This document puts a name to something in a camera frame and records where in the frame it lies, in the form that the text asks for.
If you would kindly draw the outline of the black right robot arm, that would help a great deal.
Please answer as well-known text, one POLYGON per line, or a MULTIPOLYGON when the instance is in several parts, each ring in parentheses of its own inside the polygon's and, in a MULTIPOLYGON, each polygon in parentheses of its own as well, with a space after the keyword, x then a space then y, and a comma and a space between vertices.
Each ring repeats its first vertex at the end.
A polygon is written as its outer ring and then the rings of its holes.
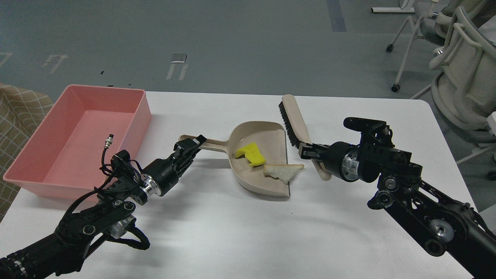
POLYGON ((312 143, 305 122, 294 128, 291 144, 324 173, 346 182, 377 182, 370 209, 386 210, 428 254, 447 252, 475 279, 494 279, 495 234, 481 215, 423 181, 422 166, 411 162, 411 152, 395 148, 385 121, 349 117, 343 125, 361 133, 357 145, 312 143))

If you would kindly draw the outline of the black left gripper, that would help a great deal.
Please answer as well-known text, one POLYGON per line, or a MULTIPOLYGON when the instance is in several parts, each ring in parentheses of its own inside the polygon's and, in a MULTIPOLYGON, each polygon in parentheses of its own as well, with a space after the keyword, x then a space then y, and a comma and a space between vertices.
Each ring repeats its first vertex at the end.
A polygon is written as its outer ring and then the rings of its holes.
POLYGON ((165 195, 178 183, 205 142, 203 135, 180 140, 174 146, 173 157, 158 158, 143 169, 143 173, 150 176, 158 187, 158 196, 165 195))

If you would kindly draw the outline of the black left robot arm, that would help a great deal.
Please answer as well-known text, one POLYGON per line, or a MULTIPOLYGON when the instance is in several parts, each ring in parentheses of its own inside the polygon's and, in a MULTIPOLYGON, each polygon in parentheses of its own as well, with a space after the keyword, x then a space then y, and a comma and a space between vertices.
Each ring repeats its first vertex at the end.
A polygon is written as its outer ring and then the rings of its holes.
POLYGON ((147 236, 135 225, 136 206, 147 203, 152 195, 168 193, 205 142, 202 135, 180 140, 168 158, 156 159, 145 168, 127 150, 114 154, 109 164, 101 166, 105 182, 74 201, 52 234, 1 258, 1 278, 44 279, 79 272, 106 241, 148 249, 147 236))

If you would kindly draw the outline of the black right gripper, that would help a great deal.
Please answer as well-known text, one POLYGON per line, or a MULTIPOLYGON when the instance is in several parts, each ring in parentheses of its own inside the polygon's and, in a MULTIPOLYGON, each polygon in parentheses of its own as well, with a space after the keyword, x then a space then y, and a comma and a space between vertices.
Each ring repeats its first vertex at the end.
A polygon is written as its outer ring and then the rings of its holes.
POLYGON ((355 174, 343 168, 345 157, 352 150, 351 144, 342 141, 330 146, 315 143, 300 143, 299 145, 299 153, 302 153, 303 159, 322 161, 328 173, 344 181, 355 181, 355 174))

